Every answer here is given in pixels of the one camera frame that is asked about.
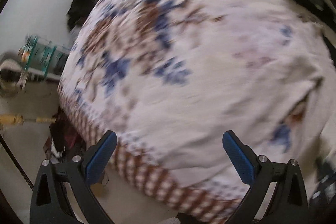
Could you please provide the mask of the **beige fleece garment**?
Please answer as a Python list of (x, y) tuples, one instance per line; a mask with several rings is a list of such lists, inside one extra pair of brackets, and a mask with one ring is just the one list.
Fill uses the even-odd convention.
[(329, 56), (285, 57), (262, 67), (224, 113), (224, 128), (259, 152), (298, 155), (322, 131), (335, 105)]

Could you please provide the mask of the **floral fleece blanket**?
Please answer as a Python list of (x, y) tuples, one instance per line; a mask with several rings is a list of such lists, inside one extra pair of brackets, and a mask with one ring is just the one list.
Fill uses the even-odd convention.
[[(60, 104), (87, 144), (117, 134), (111, 163), (130, 185), (224, 223), (248, 189), (223, 151), (225, 111), (267, 64), (331, 58), (324, 28), (291, 0), (99, 0), (68, 57)], [(241, 141), (272, 161), (296, 159), (311, 197), (315, 159), (335, 159), (335, 105), (298, 155)]]

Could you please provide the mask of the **green metal rack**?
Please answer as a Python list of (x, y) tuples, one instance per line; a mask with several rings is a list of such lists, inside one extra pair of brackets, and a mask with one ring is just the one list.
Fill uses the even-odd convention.
[(51, 81), (60, 81), (69, 54), (69, 48), (38, 35), (27, 35), (18, 53), (25, 74)]

